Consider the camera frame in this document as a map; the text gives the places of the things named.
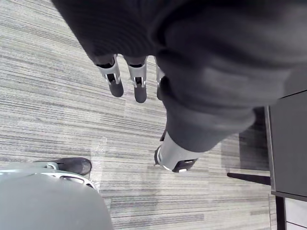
metal bracket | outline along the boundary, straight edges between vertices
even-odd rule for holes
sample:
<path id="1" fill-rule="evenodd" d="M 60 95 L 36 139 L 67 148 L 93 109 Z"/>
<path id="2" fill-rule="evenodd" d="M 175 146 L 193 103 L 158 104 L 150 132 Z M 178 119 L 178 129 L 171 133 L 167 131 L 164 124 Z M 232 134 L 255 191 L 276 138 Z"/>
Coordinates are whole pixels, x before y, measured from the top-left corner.
<path id="1" fill-rule="evenodd" d="M 118 67 L 118 62 L 116 59 L 117 55 L 114 55 L 114 65 L 110 68 L 102 68 L 98 66 L 99 71 L 101 72 L 102 76 L 106 79 L 107 83 L 110 85 L 111 82 L 108 78 L 109 74 L 113 74 L 114 75 L 114 79 L 116 84 L 120 83 L 120 71 L 119 71 L 119 67 Z"/>
<path id="2" fill-rule="evenodd" d="M 136 81 L 137 78 L 141 78 L 142 87 L 145 87 L 146 85 L 146 71 L 147 71 L 146 64 L 147 64 L 147 57 L 145 59 L 144 65 L 142 65 L 141 67 L 132 67 L 128 65 L 130 79 L 135 88 L 137 88 L 137 81 Z"/>

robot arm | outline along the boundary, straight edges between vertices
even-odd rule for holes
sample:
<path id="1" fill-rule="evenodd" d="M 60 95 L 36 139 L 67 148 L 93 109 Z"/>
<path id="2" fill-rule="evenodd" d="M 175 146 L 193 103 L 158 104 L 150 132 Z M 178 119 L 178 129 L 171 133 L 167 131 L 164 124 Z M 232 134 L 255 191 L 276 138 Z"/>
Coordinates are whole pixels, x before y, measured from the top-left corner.
<path id="1" fill-rule="evenodd" d="M 177 12 L 177 20 L 160 30 L 163 39 L 152 34 L 165 47 L 156 59 L 165 73 L 160 87 L 165 141 L 171 140 L 159 149 L 159 164 L 188 169 L 203 152 L 252 125 L 253 108 L 283 95 L 292 68 L 307 61 L 306 13 L 305 4 L 284 1 L 206 5 L 182 20 Z"/>

desk leg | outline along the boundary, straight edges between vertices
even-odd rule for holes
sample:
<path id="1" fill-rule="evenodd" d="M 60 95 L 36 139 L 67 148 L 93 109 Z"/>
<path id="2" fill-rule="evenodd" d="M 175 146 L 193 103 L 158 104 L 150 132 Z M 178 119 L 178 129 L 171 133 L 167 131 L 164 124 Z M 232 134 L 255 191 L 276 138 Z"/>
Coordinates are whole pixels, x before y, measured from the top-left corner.
<path id="1" fill-rule="evenodd" d="M 271 178 L 269 176 L 258 176 L 258 175 L 231 173 L 231 172 L 228 172 L 227 176 L 240 179 L 243 181 L 250 181 L 259 184 L 271 185 Z"/>

gray striped carpet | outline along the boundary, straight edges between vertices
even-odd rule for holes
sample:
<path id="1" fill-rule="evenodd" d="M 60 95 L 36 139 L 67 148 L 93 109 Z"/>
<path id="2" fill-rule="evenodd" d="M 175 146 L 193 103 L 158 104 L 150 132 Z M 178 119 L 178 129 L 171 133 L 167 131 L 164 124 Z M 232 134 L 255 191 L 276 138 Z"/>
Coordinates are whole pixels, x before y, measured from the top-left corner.
<path id="1" fill-rule="evenodd" d="M 153 57 L 144 104 L 134 100 L 121 57 L 125 94 L 112 97 L 48 0 L 0 1 L 0 45 L 1 165 L 90 158 L 90 177 L 116 229 L 276 229 L 270 188 L 226 177 L 228 171 L 269 174 L 240 169 L 238 135 L 205 153 L 190 172 L 153 166 L 165 126 Z"/>

gray sleeve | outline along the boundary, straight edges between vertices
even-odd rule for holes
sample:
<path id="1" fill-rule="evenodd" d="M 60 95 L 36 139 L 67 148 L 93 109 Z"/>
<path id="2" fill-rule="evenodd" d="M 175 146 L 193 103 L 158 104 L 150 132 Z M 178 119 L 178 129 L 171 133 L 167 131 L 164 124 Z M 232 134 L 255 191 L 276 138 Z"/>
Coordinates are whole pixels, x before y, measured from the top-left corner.
<path id="1" fill-rule="evenodd" d="M 253 108 L 281 97 L 292 68 L 307 61 L 306 4 L 238 2 L 187 4 L 151 34 L 166 75 L 166 129 L 187 150 L 248 128 Z"/>

